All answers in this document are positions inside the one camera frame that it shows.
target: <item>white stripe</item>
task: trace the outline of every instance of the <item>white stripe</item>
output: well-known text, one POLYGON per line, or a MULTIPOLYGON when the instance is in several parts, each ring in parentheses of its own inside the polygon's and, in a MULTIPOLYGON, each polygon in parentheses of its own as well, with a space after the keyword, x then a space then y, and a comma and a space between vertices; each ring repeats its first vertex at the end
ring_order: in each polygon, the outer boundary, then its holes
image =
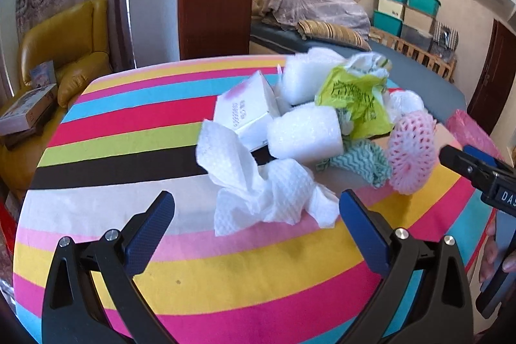
POLYGON ((109 229, 120 230, 166 190, 175 199, 175 216, 167 234, 209 231, 213 229, 219 188, 208 175, 197 175, 133 184, 29 190, 19 226, 68 235, 101 236, 109 229))

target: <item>blue gripper pad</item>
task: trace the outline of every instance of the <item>blue gripper pad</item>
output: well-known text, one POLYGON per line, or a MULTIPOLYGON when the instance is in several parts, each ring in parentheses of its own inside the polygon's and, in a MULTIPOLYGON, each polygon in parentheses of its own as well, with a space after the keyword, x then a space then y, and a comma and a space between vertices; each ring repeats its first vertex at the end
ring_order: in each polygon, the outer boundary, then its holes
POLYGON ((154 211, 151 214, 146 213, 145 221, 125 248, 124 269, 130 277, 145 271, 159 241, 174 217, 174 197, 168 191, 162 191, 151 205, 151 207, 153 206, 154 211))
POLYGON ((497 167, 494 157, 492 157, 490 154, 480 151, 474 146, 466 145, 464 146, 463 151, 464 153, 470 154, 472 157, 477 158, 478 160, 486 163, 487 165, 491 165, 495 168, 497 167))
POLYGON ((390 271, 389 245, 367 216, 368 210, 347 191, 341 195, 339 210, 369 269, 383 278, 387 277, 390 271))

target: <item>human hand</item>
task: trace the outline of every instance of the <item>human hand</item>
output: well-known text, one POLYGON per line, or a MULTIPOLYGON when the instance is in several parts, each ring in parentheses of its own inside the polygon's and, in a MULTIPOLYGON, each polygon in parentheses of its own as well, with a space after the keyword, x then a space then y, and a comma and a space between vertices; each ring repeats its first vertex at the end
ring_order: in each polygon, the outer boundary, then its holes
MULTIPOLYGON (((488 239, 484 247, 484 253, 481 261, 481 268, 478 273, 478 281, 483 283, 489 280, 495 274, 494 261, 498 256, 498 246, 496 245, 494 234, 496 233, 496 223, 493 220, 486 229, 488 239)), ((501 268, 506 273, 516 272, 516 251, 511 253, 502 263, 501 268)))

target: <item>striped pillow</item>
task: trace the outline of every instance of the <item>striped pillow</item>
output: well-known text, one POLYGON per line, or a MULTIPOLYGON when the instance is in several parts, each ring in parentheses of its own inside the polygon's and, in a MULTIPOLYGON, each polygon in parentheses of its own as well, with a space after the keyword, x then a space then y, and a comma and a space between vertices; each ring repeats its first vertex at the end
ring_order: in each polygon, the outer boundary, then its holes
POLYGON ((355 31, 343 25, 304 19, 297 23, 296 29, 303 40, 313 38, 340 46, 355 47, 359 50, 371 51, 371 47, 366 40, 355 31))

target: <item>mattress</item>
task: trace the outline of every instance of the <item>mattress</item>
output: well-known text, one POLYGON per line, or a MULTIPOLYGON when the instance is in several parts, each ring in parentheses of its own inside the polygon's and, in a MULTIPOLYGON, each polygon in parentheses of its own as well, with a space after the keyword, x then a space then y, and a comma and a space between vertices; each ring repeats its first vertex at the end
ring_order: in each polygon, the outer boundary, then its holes
MULTIPOLYGON (((283 31, 260 22, 251 24, 251 41, 281 54, 305 53, 310 47, 327 47, 346 58, 359 52, 331 43, 304 41, 296 31, 283 31)), ((446 122, 457 109, 466 110, 464 94, 457 87, 393 49, 373 41, 369 45, 393 63, 389 79, 404 90, 416 92, 438 122, 446 122)))

